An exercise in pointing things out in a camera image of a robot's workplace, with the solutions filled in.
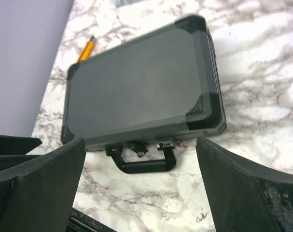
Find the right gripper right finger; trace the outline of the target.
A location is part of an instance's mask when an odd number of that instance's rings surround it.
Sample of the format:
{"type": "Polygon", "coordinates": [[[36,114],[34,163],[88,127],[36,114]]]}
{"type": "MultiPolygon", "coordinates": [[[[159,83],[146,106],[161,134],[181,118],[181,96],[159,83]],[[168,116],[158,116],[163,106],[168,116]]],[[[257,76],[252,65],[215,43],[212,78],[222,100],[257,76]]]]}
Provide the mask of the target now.
{"type": "Polygon", "coordinates": [[[218,232],[293,232],[293,174],[226,150],[205,137],[196,153],[218,232]]]}

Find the black poker set case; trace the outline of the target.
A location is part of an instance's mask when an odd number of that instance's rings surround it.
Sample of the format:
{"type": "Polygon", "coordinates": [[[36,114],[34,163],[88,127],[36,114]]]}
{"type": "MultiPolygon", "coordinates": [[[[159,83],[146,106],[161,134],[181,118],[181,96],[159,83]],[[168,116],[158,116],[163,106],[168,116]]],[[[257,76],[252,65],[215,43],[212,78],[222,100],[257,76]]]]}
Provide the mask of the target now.
{"type": "Polygon", "coordinates": [[[214,44],[200,15],[68,70],[61,142],[81,137],[126,174],[168,172],[177,141],[225,129],[214,44]]]}

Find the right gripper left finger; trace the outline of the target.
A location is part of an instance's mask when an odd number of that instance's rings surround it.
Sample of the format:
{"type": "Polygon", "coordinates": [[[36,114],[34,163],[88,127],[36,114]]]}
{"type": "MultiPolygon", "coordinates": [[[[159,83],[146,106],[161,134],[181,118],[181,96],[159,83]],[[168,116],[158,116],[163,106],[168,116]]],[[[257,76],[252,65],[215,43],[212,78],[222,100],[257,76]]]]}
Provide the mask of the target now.
{"type": "Polygon", "coordinates": [[[0,232],[64,232],[85,160],[82,138],[0,171],[0,232]]]}

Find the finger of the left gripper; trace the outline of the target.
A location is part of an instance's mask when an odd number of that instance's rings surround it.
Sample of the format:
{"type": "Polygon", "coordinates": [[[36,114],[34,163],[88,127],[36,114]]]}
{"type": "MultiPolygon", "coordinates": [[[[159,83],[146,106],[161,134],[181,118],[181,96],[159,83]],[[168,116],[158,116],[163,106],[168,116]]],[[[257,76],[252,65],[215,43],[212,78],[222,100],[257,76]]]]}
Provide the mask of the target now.
{"type": "Polygon", "coordinates": [[[25,155],[41,144],[39,138],[0,135],[0,155],[25,155]]]}
{"type": "Polygon", "coordinates": [[[40,155],[0,155],[0,171],[30,161],[40,155]]]}

